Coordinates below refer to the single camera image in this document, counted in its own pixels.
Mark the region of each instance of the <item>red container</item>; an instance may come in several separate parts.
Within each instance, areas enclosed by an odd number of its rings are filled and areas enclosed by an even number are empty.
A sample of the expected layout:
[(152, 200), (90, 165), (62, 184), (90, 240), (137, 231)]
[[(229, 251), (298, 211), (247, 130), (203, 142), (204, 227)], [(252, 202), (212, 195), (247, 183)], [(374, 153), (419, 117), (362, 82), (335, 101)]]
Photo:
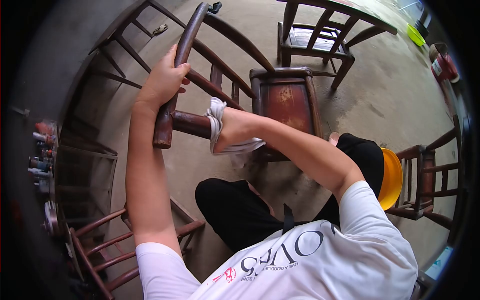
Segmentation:
[(458, 76), (456, 67), (453, 64), (452, 58), (448, 54), (442, 55), (441, 53), (439, 53), (432, 64), (431, 70), (438, 83), (442, 82), (445, 79), (448, 79), (450, 80), (450, 82), (455, 83), (460, 78)]

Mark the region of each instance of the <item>red print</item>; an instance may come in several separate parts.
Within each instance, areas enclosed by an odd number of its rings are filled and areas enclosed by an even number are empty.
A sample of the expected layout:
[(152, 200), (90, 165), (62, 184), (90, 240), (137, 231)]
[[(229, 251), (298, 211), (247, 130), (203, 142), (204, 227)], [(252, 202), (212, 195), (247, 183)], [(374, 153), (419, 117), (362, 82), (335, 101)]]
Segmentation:
[(223, 275), (225, 275), (225, 280), (230, 283), (237, 277), (237, 272), (234, 268), (230, 267), (222, 275), (217, 276), (212, 279), (213, 282), (217, 282)]

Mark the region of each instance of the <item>person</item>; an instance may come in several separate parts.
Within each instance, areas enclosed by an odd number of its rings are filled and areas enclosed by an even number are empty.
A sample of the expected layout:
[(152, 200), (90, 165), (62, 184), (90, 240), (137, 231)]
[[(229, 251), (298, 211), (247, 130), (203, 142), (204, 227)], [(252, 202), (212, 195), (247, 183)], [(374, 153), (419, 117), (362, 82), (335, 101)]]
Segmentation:
[(261, 138), (332, 197), (312, 222), (293, 222), (288, 208), (282, 222), (246, 181), (199, 183), (200, 210), (235, 254), (203, 283), (190, 273), (175, 234), (162, 150), (152, 147), (160, 106), (189, 83), (190, 66), (174, 68), (175, 53), (176, 45), (152, 69), (130, 122), (126, 193), (144, 299), (409, 299), (418, 266), (377, 200), (381, 149), (351, 134), (334, 146), (231, 108), (214, 152)]

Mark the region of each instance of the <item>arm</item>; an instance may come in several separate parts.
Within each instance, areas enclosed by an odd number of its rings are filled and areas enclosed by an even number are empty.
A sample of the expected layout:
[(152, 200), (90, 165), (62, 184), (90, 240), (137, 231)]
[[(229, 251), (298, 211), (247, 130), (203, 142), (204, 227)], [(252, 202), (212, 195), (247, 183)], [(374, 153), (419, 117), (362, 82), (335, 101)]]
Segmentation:
[(153, 68), (132, 107), (125, 186), (135, 245), (161, 243), (181, 257), (170, 209), (162, 150), (152, 146), (160, 106), (177, 91), (185, 92), (180, 88), (181, 83), (189, 83), (184, 76), (190, 70), (190, 65), (174, 68), (176, 49), (177, 45), (174, 45)]
[(266, 141), (310, 178), (329, 189), (338, 202), (355, 182), (365, 180), (359, 167), (329, 142), (282, 124), (233, 108), (225, 108), (223, 129), (214, 151), (252, 137)]

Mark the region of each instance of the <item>t-shirt sleeve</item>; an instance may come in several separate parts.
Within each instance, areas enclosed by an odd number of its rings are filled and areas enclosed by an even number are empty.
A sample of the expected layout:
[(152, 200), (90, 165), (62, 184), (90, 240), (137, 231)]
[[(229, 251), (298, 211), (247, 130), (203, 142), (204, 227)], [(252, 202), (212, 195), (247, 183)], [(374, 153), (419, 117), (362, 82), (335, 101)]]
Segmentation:
[(135, 249), (145, 300), (187, 299), (200, 286), (182, 258), (159, 243), (143, 243)]
[(367, 242), (364, 244), (379, 249), (379, 255), (417, 272), (412, 247), (387, 218), (366, 181), (357, 181), (347, 189), (339, 209), (342, 234)]

